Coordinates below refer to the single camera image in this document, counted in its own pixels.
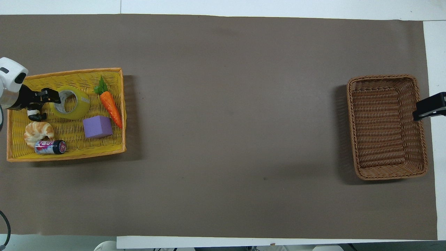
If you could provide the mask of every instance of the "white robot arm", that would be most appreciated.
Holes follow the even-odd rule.
[[[19,63],[9,59],[0,58],[0,110],[21,110],[27,108],[28,118],[32,121],[46,119],[46,114],[40,114],[40,109],[46,102],[60,104],[59,93],[50,88],[40,92],[31,91],[23,80],[28,70]],[[1,114],[0,130],[3,127],[4,115]]]

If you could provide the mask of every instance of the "black cable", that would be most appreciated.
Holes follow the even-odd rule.
[[[353,244],[349,243],[348,245],[353,249],[353,251],[358,251],[358,250],[353,246]]]
[[[8,235],[6,236],[6,241],[4,242],[4,246],[6,246],[9,242],[9,239],[11,238],[11,225],[9,224],[8,218],[6,218],[6,215],[0,211],[0,215],[3,217],[4,222],[6,223],[6,227],[8,228]]]

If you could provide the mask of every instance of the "purple block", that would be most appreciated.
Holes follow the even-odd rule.
[[[96,116],[83,120],[85,137],[101,138],[113,134],[110,118]]]

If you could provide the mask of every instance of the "small bottle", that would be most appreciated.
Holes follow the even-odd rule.
[[[63,154],[66,151],[66,143],[63,140],[39,140],[34,145],[34,151],[37,154]]]

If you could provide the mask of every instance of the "basket rim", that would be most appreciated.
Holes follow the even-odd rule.
[[[27,76],[25,78],[25,80],[28,79],[41,79],[41,78],[46,78],[46,77],[53,77],[53,76],[62,76],[62,75],[71,75],[71,74],[78,74],[78,73],[91,73],[91,72],[99,72],[99,71],[113,71],[113,72],[118,72],[119,73],[119,78],[121,81],[121,95],[122,95],[122,99],[120,102],[120,105],[122,107],[122,111],[121,111],[121,119],[122,121],[126,121],[126,112],[125,112],[125,95],[124,95],[124,76],[122,74],[122,68],[121,67],[112,67],[112,68],[92,68],[92,69],[82,69],[82,70],[72,70],[72,71],[59,71],[59,72],[51,72],[51,73],[44,73],[44,74],[38,74],[38,75],[31,75],[31,76]],[[96,154],[91,154],[91,155],[78,155],[78,156],[70,156],[70,157],[64,157],[63,155],[59,155],[58,157],[54,157],[54,158],[44,158],[44,159],[28,159],[28,158],[23,158],[23,159],[17,159],[17,158],[13,158],[12,157],[12,149],[11,149],[11,139],[12,139],[12,125],[11,125],[11,121],[12,121],[12,111],[8,110],[8,123],[7,123],[7,137],[6,137],[6,160],[8,162],[39,162],[39,161],[55,161],[55,160],[70,160],[70,159],[85,159],[85,158],[92,158],[92,157],[98,157],[98,156],[104,156],[104,155],[112,155],[112,154],[118,154],[118,153],[122,153],[125,152],[127,150],[126,148],[126,135],[125,135],[125,131],[126,131],[126,127],[127,127],[127,123],[123,123],[123,128],[122,128],[122,147],[121,149],[118,150],[114,150],[114,151],[108,151],[108,152],[101,152],[101,153],[96,153]]]
[[[354,87],[355,83],[362,80],[372,80],[372,79],[401,79],[401,78],[408,78],[411,79],[411,81],[415,85],[415,98],[417,100],[420,100],[420,94],[419,94],[419,88],[418,88],[418,81],[417,79],[411,75],[411,74],[398,74],[398,75],[363,75],[351,78],[348,81],[347,84],[347,108],[348,108],[348,118],[349,118],[349,127],[350,127],[350,139],[351,139],[351,147],[353,152],[353,165],[355,167],[355,173],[356,175],[362,179],[362,180],[389,180],[389,179],[401,179],[401,178],[414,178],[423,176],[427,172],[427,153],[426,153],[426,142],[424,137],[424,128],[422,121],[419,121],[417,123],[417,129],[420,131],[420,138],[421,138],[421,147],[422,147],[422,157],[423,157],[423,170],[418,173],[413,174],[407,174],[407,175],[389,175],[389,176],[383,176],[383,177],[370,177],[370,176],[364,176],[359,171],[359,160],[358,160],[358,141],[356,136],[356,124],[355,124],[355,113],[353,111],[353,100],[352,100],[352,88]]]

